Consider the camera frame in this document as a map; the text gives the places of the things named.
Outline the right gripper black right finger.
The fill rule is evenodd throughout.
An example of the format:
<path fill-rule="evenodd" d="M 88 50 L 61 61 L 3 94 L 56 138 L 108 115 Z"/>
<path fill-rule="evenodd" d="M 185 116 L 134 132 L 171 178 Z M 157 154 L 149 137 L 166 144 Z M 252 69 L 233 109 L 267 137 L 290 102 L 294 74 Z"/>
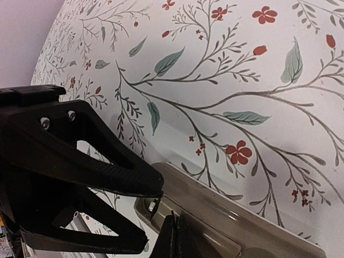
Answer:
<path fill-rule="evenodd" d="M 179 216 L 177 219 L 177 257 L 206 257 L 206 253 L 199 247 L 199 244 L 196 241 L 196 236 L 192 232 L 191 227 L 184 216 Z"/>

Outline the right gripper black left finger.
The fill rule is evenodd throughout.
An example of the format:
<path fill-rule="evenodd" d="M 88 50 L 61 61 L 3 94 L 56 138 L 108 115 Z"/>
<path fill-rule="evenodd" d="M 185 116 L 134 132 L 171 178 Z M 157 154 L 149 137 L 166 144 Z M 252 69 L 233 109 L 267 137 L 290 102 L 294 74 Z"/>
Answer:
<path fill-rule="evenodd" d="M 176 251 L 176 218 L 173 213 L 166 216 L 159 236 L 152 250 L 152 258 L 175 258 Z"/>

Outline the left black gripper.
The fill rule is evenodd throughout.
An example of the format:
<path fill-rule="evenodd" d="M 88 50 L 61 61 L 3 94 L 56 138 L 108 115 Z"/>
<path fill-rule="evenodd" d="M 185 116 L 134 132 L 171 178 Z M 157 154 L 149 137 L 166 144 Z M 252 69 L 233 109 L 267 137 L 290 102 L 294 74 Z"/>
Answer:
<path fill-rule="evenodd" d="M 40 175 L 124 196 L 163 193 L 163 176 L 87 102 L 59 103 L 65 93 L 54 85 L 1 90 L 1 218 L 12 257 L 24 256 L 22 224 L 35 220 L 47 203 L 37 192 L 44 184 Z"/>

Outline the white remote control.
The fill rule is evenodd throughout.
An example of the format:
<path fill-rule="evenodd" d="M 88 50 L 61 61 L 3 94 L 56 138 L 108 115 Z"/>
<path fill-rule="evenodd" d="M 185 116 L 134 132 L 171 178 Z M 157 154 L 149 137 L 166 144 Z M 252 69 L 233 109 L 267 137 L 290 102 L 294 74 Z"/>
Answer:
<path fill-rule="evenodd" d="M 138 217 L 159 233 L 166 216 L 183 216 L 203 257 L 326 257 L 317 245 L 276 226 L 168 163 L 161 198 L 137 198 Z"/>

